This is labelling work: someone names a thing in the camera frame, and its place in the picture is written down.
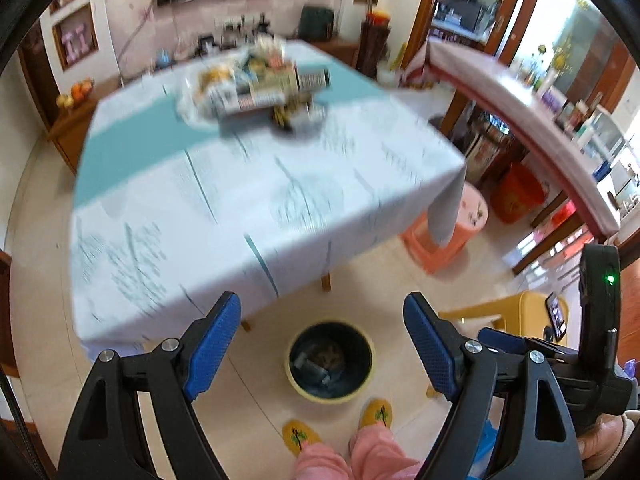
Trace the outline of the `person's right hand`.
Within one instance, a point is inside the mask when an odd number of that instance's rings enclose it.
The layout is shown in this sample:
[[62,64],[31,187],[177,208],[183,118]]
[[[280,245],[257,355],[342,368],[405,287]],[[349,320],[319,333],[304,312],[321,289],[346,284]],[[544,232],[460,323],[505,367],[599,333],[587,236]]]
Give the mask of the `person's right hand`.
[[639,411],[601,415],[594,426],[577,438],[586,479],[600,479],[619,458],[639,428]]

